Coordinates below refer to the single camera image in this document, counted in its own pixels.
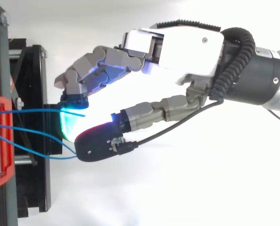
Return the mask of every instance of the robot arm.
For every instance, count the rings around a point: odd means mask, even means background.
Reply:
[[[208,96],[262,105],[280,111],[280,52],[255,47],[244,29],[190,21],[156,24],[126,33],[118,48],[98,46],[58,76],[66,107],[88,107],[87,96],[132,71],[172,73],[186,95],[140,103],[113,114],[113,122],[89,129],[75,140],[77,157],[98,161],[132,151],[123,133],[159,121],[185,121],[202,109]]]

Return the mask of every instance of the metal rod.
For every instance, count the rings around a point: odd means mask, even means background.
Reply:
[[[10,60],[18,60],[21,55],[21,49],[11,49],[9,50],[9,59]]]
[[[32,164],[32,161],[29,157],[29,155],[16,155],[14,156],[14,163],[15,165],[26,165],[26,164]]]

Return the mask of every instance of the red clamp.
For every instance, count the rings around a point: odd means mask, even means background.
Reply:
[[[11,111],[11,100],[0,97],[0,112]],[[0,114],[0,125],[12,126],[12,114]],[[11,129],[0,128],[0,136],[13,141],[13,131]],[[0,140],[0,186],[6,183],[15,172],[14,148],[5,141]]]

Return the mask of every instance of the screw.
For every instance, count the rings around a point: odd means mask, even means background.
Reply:
[[[7,13],[6,12],[3,12],[0,15],[0,24],[3,25],[4,27],[8,27],[9,26],[8,19],[7,19]]]
[[[16,108],[20,111],[24,107],[24,103],[21,98],[16,99]]]
[[[47,59],[48,58],[48,52],[46,50],[43,50],[41,52],[41,57],[44,58],[44,59]]]
[[[208,42],[208,39],[207,39],[207,38],[203,38],[203,39],[202,39],[202,42],[205,44],[205,43]]]
[[[274,84],[277,84],[279,82],[279,79],[277,78],[277,77],[275,77],[274,79],[273,79],[273,83]]]

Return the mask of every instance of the illuminated gel pad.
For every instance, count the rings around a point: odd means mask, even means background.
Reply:
[[[90,110],[89,108],[69,109],[62,107],[61,110],[85,115],[85,117],[80,117],[63,112],[60,113],[61,130],[65,139],[70,142],[74,142],[76,137],[87,129],[106,122],[112,122],[110,114],[93,112],[93,110]]]

